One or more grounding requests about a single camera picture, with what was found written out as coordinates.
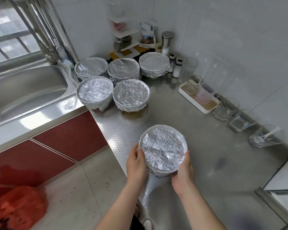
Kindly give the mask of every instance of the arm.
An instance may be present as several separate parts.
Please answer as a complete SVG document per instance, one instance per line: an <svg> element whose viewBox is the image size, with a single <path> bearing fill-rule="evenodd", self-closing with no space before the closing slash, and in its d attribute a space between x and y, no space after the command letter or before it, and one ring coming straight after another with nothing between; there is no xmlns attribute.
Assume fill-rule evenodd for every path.
<svg viewBox="0 0 288 230"><path fill-rule="evenodd" d="M129 230L134 209L146 178L142 149L134 145L127 159L127 183L95 230Z"/></svg>
<svg viewBox="0 0 288 230"><path fill-rule="evenodd" d="M186 152L178 172L172 174L171 178L173 188L184 206L192 230L226 230L193 182L190 151Z"/></svg>

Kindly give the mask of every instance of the plastic bag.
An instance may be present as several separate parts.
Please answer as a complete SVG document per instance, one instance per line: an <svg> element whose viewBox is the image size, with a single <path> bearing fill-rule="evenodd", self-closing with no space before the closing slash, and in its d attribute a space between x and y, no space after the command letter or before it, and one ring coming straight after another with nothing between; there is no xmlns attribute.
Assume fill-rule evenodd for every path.
<svg viewBox="0 0 288 230"><path fill-rule="evenodd" d="M0 229L28 230L47 212L46 192L19 186L0 198Z"/></svg>
<svg viewBox="0 0 288 230"><path fill-rule="evenodd" d="M139 47L143 48L155 48L156 36L154 31L157 29L157 23L153 21L140 23L142 40L139 44Z"/></svg>

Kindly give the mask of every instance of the spice jar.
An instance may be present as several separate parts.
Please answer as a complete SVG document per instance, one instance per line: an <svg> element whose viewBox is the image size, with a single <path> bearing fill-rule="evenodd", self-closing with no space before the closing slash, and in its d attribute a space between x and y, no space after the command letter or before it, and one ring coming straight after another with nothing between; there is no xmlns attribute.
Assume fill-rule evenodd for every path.
<svg viewBox="0 0 288 230"><path fill-rule="evenodd" d="M182 62L183 62L183 60L182 60L181 57L177 57L176 58L174 71L172 73L173 77L176 77L176 78L179 77L180 71L181 71Z"/></svg>
<svg viewBox="0 0 288 230"><path fill-rule="evenodd" d="M174 71L175 61L177 57L178 57L178 53L176 52L169 53L169 70L168 70L169 73L172 73Z"/></svg>

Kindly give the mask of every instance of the glass cup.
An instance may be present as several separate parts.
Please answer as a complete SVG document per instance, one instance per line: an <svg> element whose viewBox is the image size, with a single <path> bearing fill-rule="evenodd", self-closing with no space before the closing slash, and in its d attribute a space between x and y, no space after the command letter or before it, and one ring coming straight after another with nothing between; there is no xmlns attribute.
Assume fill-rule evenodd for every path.
<svg viewBox="0 0 288 230"><path fill-rule="evenodd" d="M256 122L248 117L242 111L239 111L234 118L230 121L229 126L236 131L243 131L244 129L254 125Z"/></svg>
<svg viewBox="0 0 288 230"><path fill-rule="evenodd" d="M214 109L212 115L221 121L226 121L237 111L237 108L229 104L225 100L221 100L218 106Z"/></svg>
<svg viewBox="0 0 288 230"><path fill-rule="evenodd" d="M277 131L267 137L264 135L274 130L276 127L273 125L262 125L253 135L250 136L250 143L257 148L272 146L280 144L281 138L283 137L282 131Z"/></svg>
<svg viewBox="0 0 288 230"><path fill-rule="evenodd" d="M188 78L194 73L196 67L198 66L198 61L193 57L186 57L183 59L180 75L178 77L178 82L180 84L185 83Z"/></svg>
<svg viewBox="0 0 288 230"><path fill-rule="evenodd" d="M208 102L210 102L214 93L214 90L210 88L207 84L201 83L200 89L196 93L194 100L196 100L196 102L202 106L206 105Z"/></svg>
<svg viewBox="0 0 288 230"><path fill-rule="evenodd" d="M188 83L185 85L185 92L191 97L195 96L201 83L203 83L203 79L200 76L191 75L188 79Z"/></svg>

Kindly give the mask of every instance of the floor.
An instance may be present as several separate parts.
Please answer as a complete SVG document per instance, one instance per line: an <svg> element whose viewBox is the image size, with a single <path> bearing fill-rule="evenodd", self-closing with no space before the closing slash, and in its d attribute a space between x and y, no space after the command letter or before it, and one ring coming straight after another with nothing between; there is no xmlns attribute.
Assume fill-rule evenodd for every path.
<svg viewBox="0 0 288 230"><path fill-rule="evenodd" d="M48 212L32 230L93 230L126 183L109 146L46 184Z"/></svg>

